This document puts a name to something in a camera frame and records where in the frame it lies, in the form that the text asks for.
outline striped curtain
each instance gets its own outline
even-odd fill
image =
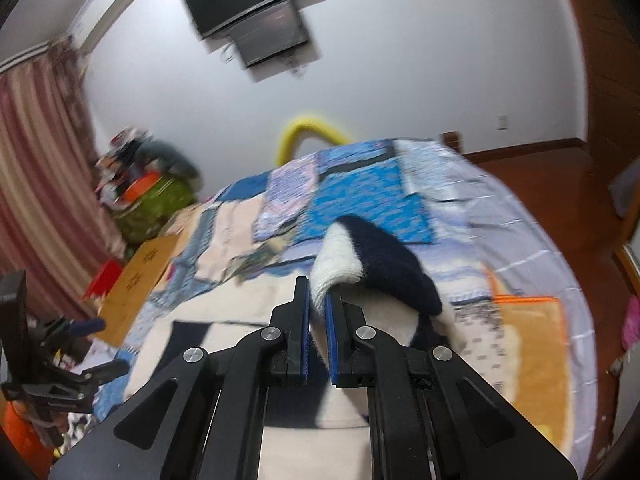
[[[93,317],[80,298],[122,252],[94,195],[96,160],[66,41],[0,75],[0,272],[26,269],[28,309],[41,320]]]

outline white air conditioner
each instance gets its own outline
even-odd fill
[[[133,0],[87,0],[69,27],[76,49],[91,52]]]

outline silver screw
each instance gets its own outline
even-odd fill
[[[282,334],[282,332],[277,326],[268,326],[267,328],[263,328],[262,332],[260,332],[262,339],[267,341],[279,338],[280,334]]]
[[[436,346],[436,348],[433,349],[433,356],[438,361],[448,361],[453,357],[453,352],[451,348],[447,348],[446,346]]]
[[[184,351],[184,354],[182,354],[182,358],[188,363],[197,363],[203,357],[204,357],[204,352],[202,351],[201,348],[197,348],[197,347],[189,348]]]
[[[376,335],[376,329],[372,326],[361,326],[356,330],[356,336],[360,339],[373,339]]]

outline wooden floor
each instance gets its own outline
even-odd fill
[[[598,418],[588,471],[609,443],[617,381],[607,374],[623,353],[620,331],[630,296],[612,252],[622,223],[606,185],[581,148],[505,158],[480,164],[522,200],[574,271],[589,303],[598,353]]]

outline curtain rod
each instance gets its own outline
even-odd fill
[[[31,46],[3,61],[2,63],[0,63],[0,74],[22,63],[23,61],[27,61],[31,57],[38,56],[39,54],[44,54],[49,49],[49,43],[49,41],[44,41],[43,43]]]

